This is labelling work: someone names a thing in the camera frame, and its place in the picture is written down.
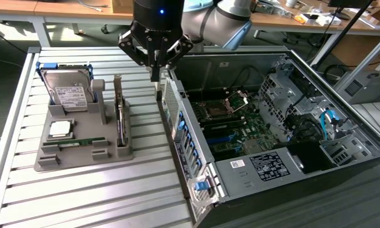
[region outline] gray plastic stand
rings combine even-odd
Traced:
[[[118,123],[115,115],[115,102],[104,102],[103,90],[104,80],[95,79],[94,84],[100,85],[94,88],[98,95],[98,103],[88,104],[88,111],[86,112],[66,112],[62,105],[48,105],[50,112],[44,125],[44,132],[40,141],[40,149],[38,151],[38,159],[35,164],[36,171],[48,171],[58,169],[67,169],[72,167],[111,163],[118,161],[131,160],[132,153],[132,139],[131,139],[131,124],[130,124],[130,103],[126,101],[124,115],[126,117],[126,133],[127,146],[118,147]],[[62,140],[79,140],[90,138],[102,138],[106,140],[95,140],[91,145],[62,148],[58,144],[43,145],[44,143],[56,142],[48,140],[51,123],[54,121],[68,120],[74,123],[72,138]]]

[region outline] label sticker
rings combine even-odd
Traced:
[[[235,169],[235,168],[239,168],[242,166],[246,166],[246,163],[243,162],[243,160],[233,161],[231,166]]]
[[[83,86],[56,87],[55,89],[64,108],[88,106]]]
[[[277,152],[251,157],[251,161],[263,181],[290,175],[290,171]]]

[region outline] motherboard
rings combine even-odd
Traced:
[[[247,93],[191,103],[217,161],[265,152],[279,143]]]

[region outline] open computer tower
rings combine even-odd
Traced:
[[[380,134],[294,51],[206,51],[164,73],[160,104],[195,227],[313,194],[380,161]]]

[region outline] chair wheel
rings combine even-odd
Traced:
[[[108,34],[108,33],[110,33],[107,27],[103,27],[103,28],[102,28],[102,32],[103,32],[104,34]]]

